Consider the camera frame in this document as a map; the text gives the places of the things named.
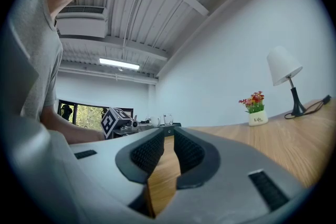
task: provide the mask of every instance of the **fluorescent light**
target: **fluorescent light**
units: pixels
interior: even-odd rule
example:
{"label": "fluorescent light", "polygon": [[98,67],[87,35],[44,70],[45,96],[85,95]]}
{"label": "fluorescent light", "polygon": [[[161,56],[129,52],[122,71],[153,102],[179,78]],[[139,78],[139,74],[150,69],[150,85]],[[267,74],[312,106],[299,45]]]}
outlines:
{"label": "fluorescent light", "polygon": [[132,63],[119,62],[119,61],[114,61],[114,60],[109,60],[109,59],[104,59],[104,58],[99,58],[99,62],[105,65],[111,65],[111,66],[116,66],[116,67],[126,67],[126,68],[135,69],[135,70],[138,70],[140,67],[139,65],[134,65]]}

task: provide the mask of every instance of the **green leaves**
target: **green leaves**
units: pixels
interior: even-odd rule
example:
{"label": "green leaves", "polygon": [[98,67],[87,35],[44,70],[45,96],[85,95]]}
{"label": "green leaves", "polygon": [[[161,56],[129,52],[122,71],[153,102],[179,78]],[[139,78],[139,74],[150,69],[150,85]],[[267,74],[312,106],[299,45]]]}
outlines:
{"label": "green leaves", "polygon": [[101,111],[103,108],[79,104],[77,107],[76,125],[101,131]]}
{"label": "green leaves", "polygon": [[264,110],[264,107],[265,105],[262,102],[254,103],[252,105],[246,106],[248,113],[250,114],[262,111]]}

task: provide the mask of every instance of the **pipe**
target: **pipe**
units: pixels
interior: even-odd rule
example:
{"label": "pipe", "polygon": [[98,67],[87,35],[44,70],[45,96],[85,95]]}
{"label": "pipe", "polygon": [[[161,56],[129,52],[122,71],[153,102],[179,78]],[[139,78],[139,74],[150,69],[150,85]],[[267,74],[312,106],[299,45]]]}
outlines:
{"label": "pipe", "polygon": [[102,78],[110,78],[110,79],[119,79],[119,80],[127,80],[127,81],[133,81],[137,83],[144,83],[144,84],[150,84],[150,85],[156,85],[158,80],[154,78],[147,78],[147,77],[137,77],[133,75],[128,74],[118,74],[118,78],[116,74],[110,74],[110,73],[104,73],[104,72],[96,72],[96,71],[89,71],[89,70],[80,70],[76,68],[62,68],[60,67],[58,69],[60,72],[65,73],[74,73],[74,74],[84,74],[89,76],[96,76],[96,77],[102,77]]}
{"label": "pipe", "polygon": [[123,41],[123,45],[122,45],[121,59],[123,59],[123,56],[124,56],[124,50],[125,50],[125,45],[126,45],[126,35],[127,35],[128,26],[130,24],[130,19],[131,19],[131,14],[132,14],[132,11],[133,11],[134,4],[135,4],[135,0],[133,0],[133,2],[132,2],[130,13],[128,14],[128,19],[127,19],[127,23],[126,23],[126,30],[125,30],[125,34],[124,34],[124,41]]}
{"label": "pipe", "polygon": [[293,85],[293,82],[292,82],[292,79],[290,77],[288,77],[288,80],[290,82],[290,85],[292,86],[292,89],[294,88],[294,85]]}

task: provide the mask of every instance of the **wooden surface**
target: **wooden surface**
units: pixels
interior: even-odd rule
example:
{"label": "wooden surface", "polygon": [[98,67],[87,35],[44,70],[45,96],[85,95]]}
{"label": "wooden surface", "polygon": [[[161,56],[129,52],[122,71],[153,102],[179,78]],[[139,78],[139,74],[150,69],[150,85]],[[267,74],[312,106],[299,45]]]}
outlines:
{"label": "wooden surface", "polygon": [[[244,123],[192,129],[253,146],[287,169],[304,186],[311,186],[319,179],[334,147],[336,100],[332,99],[311,115],[285,120],[284,114],[270,118],[267,124],[254,127]],[[165,138],[164,154],[148,180],[156,214],[173,198],[176,178],[179,175],[180,166],[174,152],[174,137],[169,136]]]}

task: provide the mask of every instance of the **black lamp base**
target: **black lamp base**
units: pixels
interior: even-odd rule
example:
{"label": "black lamp base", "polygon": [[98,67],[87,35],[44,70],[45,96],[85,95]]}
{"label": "black lamp base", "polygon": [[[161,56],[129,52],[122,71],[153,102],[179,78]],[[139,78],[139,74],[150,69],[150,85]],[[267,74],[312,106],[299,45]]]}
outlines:
{"label": "black lamp base", "polygon": [[290,89],[292,91],[292,95],[293,95],[293,100],[294,100],[294,107],[293,107],[293,111],[292,111],[292,115],[293,116],[299,116],[302,115],[306,112],[306,108],[304,108],[304,106],[301,104],[300,100],[299,100],[299,96],[298,93],[296,91],[296,88],[293,87]]}

